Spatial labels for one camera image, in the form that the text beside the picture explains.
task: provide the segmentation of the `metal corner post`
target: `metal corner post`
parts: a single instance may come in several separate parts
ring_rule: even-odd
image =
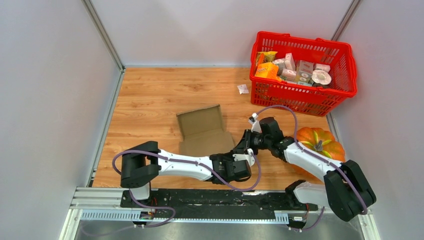
[[[105,30],[105,27],[102,24],[102,21],[100,20],[99,15],[96,12],[96,8],[93,5],[93,2],[91,0],[81,0],[82,3],[85,6],[85,9],[87,10],[88,14],[90,15],[95,27],[98,30],[98,33],[100,34],[101,38],[104,41],[104,44],[106,45],[107,50],[109,51],[110,55],[112,56],[113,60],[116,63],[116,66],[119,68],[121,72],[124,71],[125,66],[122,63],[117,50],[115,49],[114,45],[112,44],[111,39],[109,38],[108,33]]]
[[[340,23],[338,24],[336,30],[334,31],[334,34],[331,38],[332,41],[338,41],[340,36],[342,36],[343,32],[345,31],[346,27],[349,25],[349,22],[351,21],[352,17],[354,16],[356,10],[358,9],[360,3],[362,0],[352,0],[349,7],[346,10],[346,13],[344,14],[343,18],[341,19]],[[338,128],[337,124],[335,122],[334,117],[332,116],[331,112],[327,114],[326,116],[328,126],[330,128],[330,131],[333,133],[335,139],[340,142],[340,136],[338,134]]]
[[[93,167],[87,180],[87,187],[93,185],[94,177],[96,176],[97,166],[99,165],[100,157],[102,155],[103,146],[105,145],[106,136],[108,135],[109,125],[111,124],[112,116],[114,114],[115,105],[117,104],[118,95],[121,90],[122,81],[124,80],[125,69],[121,71],[119,79],[116,83],[116,88],[113,91],[113,97],[109,104],[109,112],[107,113],[106,122],[104,123],[103,131],[101,133],[100,139],[97,143],[97,150],[94,157]]]

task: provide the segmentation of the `yellow package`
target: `yellow package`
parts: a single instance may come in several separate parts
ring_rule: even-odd
[[[270,63],[274,61],[276,54],[276,51],[258,51],[256,55],[256,65],[259,66],[259,64]]]
[[[257,66],[255,77],[277,80],[278,66],[272,62],[266,62]]]

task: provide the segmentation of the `orange pumpkin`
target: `orange pumpkin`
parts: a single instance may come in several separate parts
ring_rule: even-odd
[[[305,147],[313,150],[325,157],[345,162],[345,150],[340,142],[337,142],[333,134],[317,127],[303,127],[297,131],[296,138]],[[316,178],[306,170],[296,165],[292,165],[294,170],[303,175]]]

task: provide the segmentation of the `wooden floor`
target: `wooden floor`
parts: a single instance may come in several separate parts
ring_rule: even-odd
[[[159,148],[178,153],[182,140],[176,113],[220,104],[227,131],[237,143],[245,129],[250,129],[248,117],[263,107],[250,103],[250,94],[239,94],[237,85],[251,90],[247,68],[128,68],[113,112],[93,187],[119,187],[120,176],[113,170],[114,155],[146,141],[157,141]],[[294,121],[285,110],[270,109],[260,118],[275,117],[285,135],[293,135]],[[299,127],[328,130],[325,117],[298,114]],[[298,179],[318,183],[294,172],[288,163],[273,157],[269,151],[259,152],[262,178],[255,189],[283,190]],[[233,182],[247,188],[258,176],[257,166],[246,182]],[[228,189],[193,178],[158,176],[153,188]]]

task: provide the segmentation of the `cardboard box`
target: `cardboard box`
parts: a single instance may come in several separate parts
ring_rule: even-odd
[[[221,106],[203,107],[176,115],[183,141],[179,154],[203,157],[228,153],[234,148],[233,137],[226,131]]]

